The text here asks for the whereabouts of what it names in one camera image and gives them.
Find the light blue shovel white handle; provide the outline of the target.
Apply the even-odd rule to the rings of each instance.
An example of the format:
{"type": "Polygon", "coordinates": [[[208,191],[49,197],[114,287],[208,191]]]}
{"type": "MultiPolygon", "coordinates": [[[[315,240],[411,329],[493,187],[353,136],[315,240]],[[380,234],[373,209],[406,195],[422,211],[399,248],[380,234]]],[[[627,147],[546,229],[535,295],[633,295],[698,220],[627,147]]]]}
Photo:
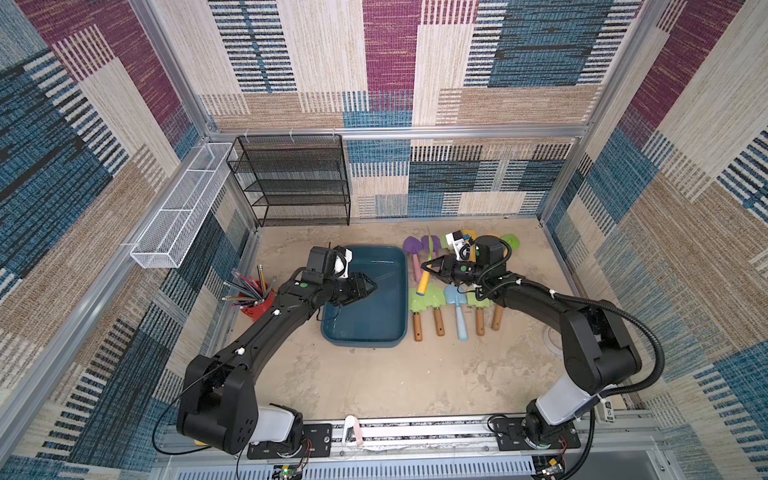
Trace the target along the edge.
{"type": "Polygon", "coordinates": [[[455,308],[458,338],[461,341],[468,339],[468,330],[463,314],[462,306],[467,304],[466,294],[455,285],[447,285],[444,289],[446,302],[455,308]]]}

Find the purple shovel pink handle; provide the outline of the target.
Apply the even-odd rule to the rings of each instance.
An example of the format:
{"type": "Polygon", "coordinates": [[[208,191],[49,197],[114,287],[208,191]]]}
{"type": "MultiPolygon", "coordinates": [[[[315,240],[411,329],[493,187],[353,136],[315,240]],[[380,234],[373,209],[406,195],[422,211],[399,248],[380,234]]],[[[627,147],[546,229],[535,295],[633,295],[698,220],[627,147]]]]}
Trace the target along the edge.
{"type": "Polygon", "coordinates": [[[404,240],[402,248],[407,254],[410,255],[414,281],[419,283],[423,272],[419,261],[419,252],[422,250],[422,242],[419,238],[408,236],[404,240]]]}
{"type": "Polygon", "coordinates": [[[421,237],[421,245],[422,245],[423,251],[426,251],[432,254],[436,254],[442,248],[440,238],[436,235],[431,235],[431,234],[424,235],[421,237]]]}

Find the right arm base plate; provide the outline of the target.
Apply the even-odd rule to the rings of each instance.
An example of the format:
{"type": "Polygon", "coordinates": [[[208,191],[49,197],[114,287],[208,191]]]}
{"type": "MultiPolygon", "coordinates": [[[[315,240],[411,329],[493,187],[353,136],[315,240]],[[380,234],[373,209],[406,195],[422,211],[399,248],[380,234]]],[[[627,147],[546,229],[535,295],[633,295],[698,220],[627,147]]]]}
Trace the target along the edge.
{"type": "Polygon", "coordinates": [[[500,451],[578,450],[582,441],[573,422],[560,426],[544,424],[543,436],[534,441],[528,438],[523,416],[496,416],[488,425],[496,437],[500,451]]]}

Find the green shovel yellow handle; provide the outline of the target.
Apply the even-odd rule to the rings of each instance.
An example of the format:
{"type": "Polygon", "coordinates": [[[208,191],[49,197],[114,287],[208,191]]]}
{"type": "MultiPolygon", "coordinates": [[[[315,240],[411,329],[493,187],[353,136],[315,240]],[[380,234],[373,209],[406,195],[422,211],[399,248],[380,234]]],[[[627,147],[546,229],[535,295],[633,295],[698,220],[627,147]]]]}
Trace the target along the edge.
{"type": "Polygon", "coordinates": [[[501,237],[501,239],[509,246],[511,250],[517,250],[520,248],[520,240],[519,238],[514,234],[505,234],[501,237]]]}

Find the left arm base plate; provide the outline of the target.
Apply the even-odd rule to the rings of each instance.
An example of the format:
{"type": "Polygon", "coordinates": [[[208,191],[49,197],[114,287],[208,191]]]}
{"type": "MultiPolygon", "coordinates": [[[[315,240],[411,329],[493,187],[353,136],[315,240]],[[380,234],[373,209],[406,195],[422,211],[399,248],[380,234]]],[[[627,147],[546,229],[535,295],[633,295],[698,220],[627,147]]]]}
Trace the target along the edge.
{"type": "Polygon", "coordinates": [[[290,460],[298,461],[309,452],[309,459],[327,458],[331,454],[333,425],[331,423],[310,423],[303,426],[296,446],[285,446],[274,442],[250,444],[246,453],[249,460],[290,460]]]}

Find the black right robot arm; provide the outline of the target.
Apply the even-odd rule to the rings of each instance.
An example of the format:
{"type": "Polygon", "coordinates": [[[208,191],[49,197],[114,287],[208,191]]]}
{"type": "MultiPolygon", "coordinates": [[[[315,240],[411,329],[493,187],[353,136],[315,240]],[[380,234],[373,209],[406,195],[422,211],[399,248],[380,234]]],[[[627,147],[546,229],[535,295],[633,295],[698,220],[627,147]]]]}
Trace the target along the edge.
{"type": "Polygon", "coordinates": [[[547,448],[601,400],[656,383],[665,354],[648,326],[613,303],[562,294],[509,271],[511,253],[503,239],[483,235],[462,241],[458,252],[428,260],[421,268],[445,284],[466,285],[477,299],[522,312],[559,333],[565,373],[527,406],[523,420],[527,442],[547,448]]]}

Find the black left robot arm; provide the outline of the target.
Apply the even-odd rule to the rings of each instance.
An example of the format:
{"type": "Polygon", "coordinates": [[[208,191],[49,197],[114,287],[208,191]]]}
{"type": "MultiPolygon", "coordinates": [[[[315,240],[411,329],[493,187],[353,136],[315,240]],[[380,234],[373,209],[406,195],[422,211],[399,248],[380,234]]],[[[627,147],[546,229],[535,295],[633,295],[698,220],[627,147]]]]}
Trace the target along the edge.
{"type": "Polygon", "coordinates": [[[356,272],[318,283],[284,283],[272,306],[245,333],[215,355],[199,355],[187,366],[177,432],[229,454],[242,450],[259,421],[256,381],[279,347],[323,305],[346,306],[377,288],[370,277],[356,272]]]}

